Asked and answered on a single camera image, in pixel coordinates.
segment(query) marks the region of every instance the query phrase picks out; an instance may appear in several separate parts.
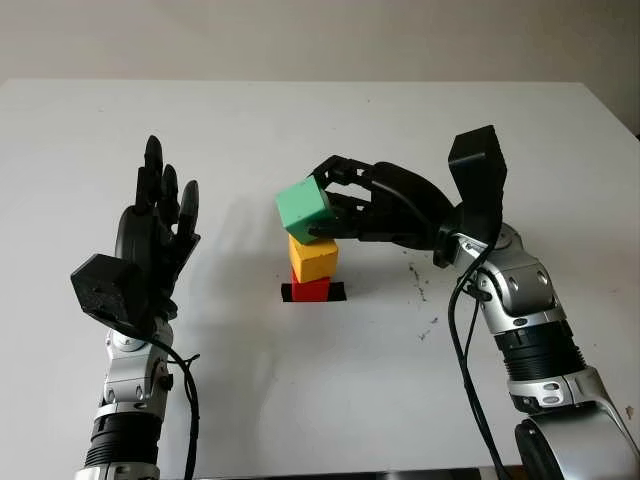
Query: white wall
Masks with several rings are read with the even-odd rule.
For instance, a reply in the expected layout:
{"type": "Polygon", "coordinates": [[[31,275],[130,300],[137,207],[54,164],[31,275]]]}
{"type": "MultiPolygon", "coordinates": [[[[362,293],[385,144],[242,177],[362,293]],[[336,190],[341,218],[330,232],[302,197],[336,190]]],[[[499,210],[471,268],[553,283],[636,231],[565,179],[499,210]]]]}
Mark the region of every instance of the white wall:
{"type": "Polygon", "coordinates": [[[638,0],[0,2],[0,82],[580,81],[640,132],[638,0]]]}

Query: robotic hand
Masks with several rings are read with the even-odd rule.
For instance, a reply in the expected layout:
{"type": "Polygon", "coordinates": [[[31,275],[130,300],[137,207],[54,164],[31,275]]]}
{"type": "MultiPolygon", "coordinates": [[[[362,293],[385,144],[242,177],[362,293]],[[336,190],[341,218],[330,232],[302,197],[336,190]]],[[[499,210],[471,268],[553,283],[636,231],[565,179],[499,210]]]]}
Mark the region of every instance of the robotic hand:
{"type": "Polygon", "coordinates": [[[195,357],[184,361],[172,350],[168,321],[177,314],[175,282],[200,240],[194,233],[198,184],[186,185],[179,205],[176,172],[171,165],[163,171],[156,137],[149,138],[144,158],[135,204],[120,219],[115,256],[94,255],[71,275],[82,310],[110,328],[109,370],[76,480],[160,478],[157,442],[173,386],[167,356],[185,376],[191,431],[184,478],[193,477],[199,411],[189,364],[195,357]]]}
{"type": "Polygon", "coordinates": [[[499,478],[509,478],[493,442],[467,368],[455,324],[461,292],[480,304],[504,355],[507,387],[516,409],[528,414],[515,429],[532,479],[640,478],[640,454],[595,368],[587,366],[549,273],[502,223],[506,166],[492,126],[458,135],[449,168],[462,197],[454,207],[434,185],[391,163],[368,165],[333,156],[312,175],[319,187],[356,184],[371,201],[326,192],[336,215],[309,233],[433,250],[434,263],[463,272],[448,320],[464,386],[499,478]]]}

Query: green cube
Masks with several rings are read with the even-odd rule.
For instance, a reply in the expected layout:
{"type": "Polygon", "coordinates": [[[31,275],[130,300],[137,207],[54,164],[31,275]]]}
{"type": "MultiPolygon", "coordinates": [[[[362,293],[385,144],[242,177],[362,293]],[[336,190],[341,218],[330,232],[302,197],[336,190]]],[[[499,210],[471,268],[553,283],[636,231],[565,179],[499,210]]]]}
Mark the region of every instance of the green cube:
{"type": "Polygon", "coordinates": [[[327,194],[313,177],[280,192],[276,195],[276,204],[282,226],[302,244],[316,239],[307,231],[310,223],[335,218],[327,194]]]}

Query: red cube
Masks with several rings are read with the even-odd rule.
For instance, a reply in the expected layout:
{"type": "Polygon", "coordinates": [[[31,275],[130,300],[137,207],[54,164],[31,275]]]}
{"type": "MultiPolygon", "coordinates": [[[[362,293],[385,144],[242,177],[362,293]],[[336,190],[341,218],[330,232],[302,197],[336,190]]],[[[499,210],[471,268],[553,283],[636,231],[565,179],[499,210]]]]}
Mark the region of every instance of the red cube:
{"type": "Polygon", "coordinates": [[[326,302],[329,300],[330,277],[300,283],[291,270],[291,298],[294,302],[326,302]]]}

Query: dirt mark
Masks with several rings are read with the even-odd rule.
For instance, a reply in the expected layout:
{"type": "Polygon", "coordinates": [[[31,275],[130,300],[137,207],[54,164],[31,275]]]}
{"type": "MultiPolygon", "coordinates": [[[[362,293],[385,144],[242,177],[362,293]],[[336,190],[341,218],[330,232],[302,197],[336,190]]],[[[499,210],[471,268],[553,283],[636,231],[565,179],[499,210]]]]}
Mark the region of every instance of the dirt mark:
{"type": "Polygon", "coordinates": [[[413,273],[413,278],[415,279],[415,283],[413,284],[413,286],[416,287],[416,289],[418,289],[418,293],[420,294],[420,300],[422,300],[423,302],[426,302],[427,297],[425,297],[424,295],[424,288],[420,286],[420,283],[421,283],[420,274],[418,273],[416,268],[413,266],[413,263],[409,263],[409,271],[413,273]]]}
{"type": "Polygon", "coordinates": [[[429,335],[430,333],[431,333],[431,330],[429,329],[426,332],[418,335],[418,338],[420,339],[421,342],[424,342],[424,339],[427,338],[427,335],[429,335]]]}

